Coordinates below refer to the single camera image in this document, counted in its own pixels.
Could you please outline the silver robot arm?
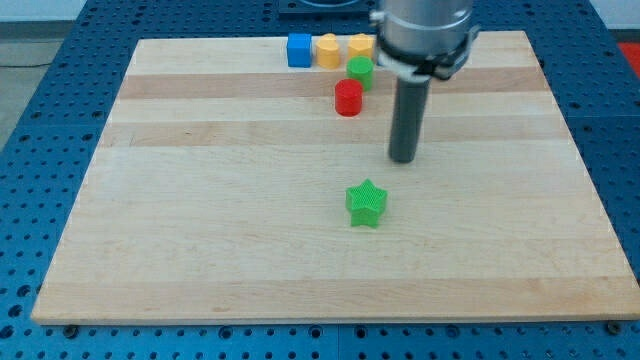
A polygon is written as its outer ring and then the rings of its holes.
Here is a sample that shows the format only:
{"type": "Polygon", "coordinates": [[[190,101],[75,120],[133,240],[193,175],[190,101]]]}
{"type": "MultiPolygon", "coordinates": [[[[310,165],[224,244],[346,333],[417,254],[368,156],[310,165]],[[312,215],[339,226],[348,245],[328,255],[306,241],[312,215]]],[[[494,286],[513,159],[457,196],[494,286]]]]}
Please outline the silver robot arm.
{"type": "Polygon", "coordinates": [[[375,58],[399,77],[447,80],[470,57],[479,33],[472,0],[385,0],[370,13],[375,58]]]}

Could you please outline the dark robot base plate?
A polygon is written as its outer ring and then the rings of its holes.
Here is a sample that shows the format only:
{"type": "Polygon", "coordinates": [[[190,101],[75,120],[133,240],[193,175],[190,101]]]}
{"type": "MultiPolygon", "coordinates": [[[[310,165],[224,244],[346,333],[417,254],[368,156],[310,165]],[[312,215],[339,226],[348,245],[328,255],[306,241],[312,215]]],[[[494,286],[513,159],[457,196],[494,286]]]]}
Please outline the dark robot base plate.
{"type": "Polygon", "coordinates": [[[376,0],[278,0],[280,19],[305,16],[366,15],[377,7],[376,0]]]}

